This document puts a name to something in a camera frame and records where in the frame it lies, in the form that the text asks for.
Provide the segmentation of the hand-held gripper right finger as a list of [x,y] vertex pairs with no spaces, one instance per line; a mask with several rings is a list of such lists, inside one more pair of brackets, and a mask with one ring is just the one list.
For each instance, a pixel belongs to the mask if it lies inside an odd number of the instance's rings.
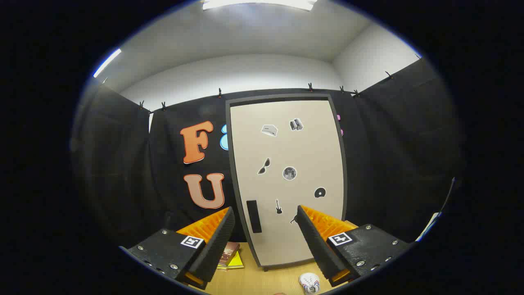
[[303,205],[297,207],[296,222],[332,287],[372,276],[412,248],[373,224],[356,226]]

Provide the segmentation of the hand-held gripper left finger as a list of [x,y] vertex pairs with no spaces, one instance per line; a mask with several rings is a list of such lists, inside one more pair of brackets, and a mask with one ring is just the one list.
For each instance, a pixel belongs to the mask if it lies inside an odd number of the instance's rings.
[[160,229],[129,248],[129,258],[182,287],[204,290],[235,226],[232,207],[179,230]]

